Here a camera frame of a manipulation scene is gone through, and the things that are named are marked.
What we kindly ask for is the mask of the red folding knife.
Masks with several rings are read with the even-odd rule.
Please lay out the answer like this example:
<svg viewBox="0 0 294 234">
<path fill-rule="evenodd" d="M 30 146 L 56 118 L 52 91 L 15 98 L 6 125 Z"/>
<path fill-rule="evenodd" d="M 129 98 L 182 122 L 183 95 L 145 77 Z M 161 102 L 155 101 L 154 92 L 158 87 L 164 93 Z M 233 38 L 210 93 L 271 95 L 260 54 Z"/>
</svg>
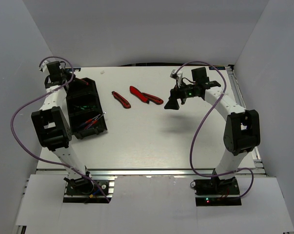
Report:
<svg viewBox="0 0 294 234">
<path fill-rule="evenodd" d="M 140 90 L 138 90 L 136 87 L 134 86 L 130 86 L 129 87 L 130 93 L 134 96 L 136 96 L 140 101 L 142 101 L 143 103 L 147 103 L 149 104 L 149 99 L 146 98 L 142 92 Z"/>
</svg>

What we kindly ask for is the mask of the small blue handle screwdriver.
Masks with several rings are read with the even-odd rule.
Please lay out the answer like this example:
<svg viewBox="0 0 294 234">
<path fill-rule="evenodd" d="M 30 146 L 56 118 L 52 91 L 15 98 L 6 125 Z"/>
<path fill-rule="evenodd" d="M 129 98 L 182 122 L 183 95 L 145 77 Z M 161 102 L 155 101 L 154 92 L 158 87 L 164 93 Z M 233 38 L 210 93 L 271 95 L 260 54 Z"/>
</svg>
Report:
<svg viewBox="0 0 294 234">
<path fill-rule="evenodd" d="M 85 129 L 90 129 L 92 126 L 94 126 L 100 119 L 96 120 L 96 121 L 92 121 L 90 124 L 88 124 Z"/>
</svg>

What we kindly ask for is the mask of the green black screwdriver front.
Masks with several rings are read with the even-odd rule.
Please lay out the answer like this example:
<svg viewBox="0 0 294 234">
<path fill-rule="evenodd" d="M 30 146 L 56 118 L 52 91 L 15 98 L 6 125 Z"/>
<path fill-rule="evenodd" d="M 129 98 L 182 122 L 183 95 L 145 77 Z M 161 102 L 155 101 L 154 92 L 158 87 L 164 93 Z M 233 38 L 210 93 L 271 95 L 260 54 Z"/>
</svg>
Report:
<svg viewBox="0 0 294 234">
<path fill-rule="evenodd" d="M 94 105 L 85 105 L 85 106 L 78 106 L 80 109 L 82 110 L 86 110 L 86 109 L 93 109 L 95 108 Z"/>
</svg>

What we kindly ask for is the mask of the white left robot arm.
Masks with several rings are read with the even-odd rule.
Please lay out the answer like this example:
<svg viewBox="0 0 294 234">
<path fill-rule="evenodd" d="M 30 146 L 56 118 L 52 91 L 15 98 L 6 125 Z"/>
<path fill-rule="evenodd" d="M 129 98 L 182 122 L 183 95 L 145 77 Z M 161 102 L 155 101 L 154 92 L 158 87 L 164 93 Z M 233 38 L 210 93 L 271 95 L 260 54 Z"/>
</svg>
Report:
<svg viewBox="0 0 294 234">
<path fill-rule="evenodd" d="M 59 164 L 66 168 L 66 181 L 78 181 L 77 189 L 87 195 L 93 191 L 94 183 L 88 179 L 86 166 L 70 146 L 72 132 L 62 111 L 69 89 L 65 82 L 72 74 L 61 67 L 60 61 L 49 62 L 46 67 L 49 72 L 44 82 L 47 96 L 40 109 L 31 114 L 31 119 L 41 146 L 57 156 Z"/>
</svg>

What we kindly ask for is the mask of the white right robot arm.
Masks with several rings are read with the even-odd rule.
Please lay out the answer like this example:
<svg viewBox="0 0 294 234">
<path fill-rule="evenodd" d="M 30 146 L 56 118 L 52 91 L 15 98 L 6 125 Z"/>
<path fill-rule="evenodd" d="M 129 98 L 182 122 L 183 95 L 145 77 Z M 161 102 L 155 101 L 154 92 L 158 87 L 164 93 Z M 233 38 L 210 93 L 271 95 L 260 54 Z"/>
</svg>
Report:
<svg viewBox="0 0 294 234">
<path fill-rule="evenodd" d="M 214 169 L 211 189 L 223 194 L 229 188 L 227 180 L 232 180 L 244 157 L 260 144 L 259 114 L 256 110 L 247 110 L 225 94 L 225 87 L 217 81 L 211 81 L 206 68 L 192 71 L 193 81 L 183 82 L 183 74 L 173 70 L 170 77 L 176 80 L 164 108 L 178 110 L 186 99 L 199 97 L 212 105 L 214 110 L 226 121 L 223 135 L 225 151 L 220 163 Z"/>
</svg>

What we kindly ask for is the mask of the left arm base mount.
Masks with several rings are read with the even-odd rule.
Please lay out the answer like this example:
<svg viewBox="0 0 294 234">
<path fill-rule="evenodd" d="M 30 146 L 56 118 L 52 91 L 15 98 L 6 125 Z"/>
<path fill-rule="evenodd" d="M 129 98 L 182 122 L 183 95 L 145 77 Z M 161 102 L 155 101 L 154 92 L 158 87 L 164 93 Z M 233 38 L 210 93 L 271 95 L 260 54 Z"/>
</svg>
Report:
<svg viewBox="0 0 294 234">
<path fill-rule="evenodd" d="M 81 204 L 108 204 L 111 201 L 109 195 L 109 180 L 96 180 L 97 185 L 85 178 L 65 178 L 66 187 L 63 196 L 63 203 Z"/>
</svg>

